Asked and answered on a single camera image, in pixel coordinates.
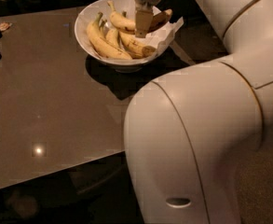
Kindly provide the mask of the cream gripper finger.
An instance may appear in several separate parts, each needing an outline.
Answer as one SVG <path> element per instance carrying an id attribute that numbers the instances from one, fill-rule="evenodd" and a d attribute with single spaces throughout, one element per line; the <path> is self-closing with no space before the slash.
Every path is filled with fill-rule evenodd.
<path id="1" fill-rule="evenodd" d="M 154 15 L 150 10 L 137 10 L 135 12 L 135 36 L 145 38 Z"/>

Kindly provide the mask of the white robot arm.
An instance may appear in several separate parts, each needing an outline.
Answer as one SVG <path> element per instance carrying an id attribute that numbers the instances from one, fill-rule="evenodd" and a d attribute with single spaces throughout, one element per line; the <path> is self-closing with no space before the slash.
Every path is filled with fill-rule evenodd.
<path id="1" fill-rule="evenodd" d="M 235 173 L 273 144 L 273 0 L 196 0 L 227 56 L 168 73 L 124 126 L 145 224 L 240 224 Z"/>

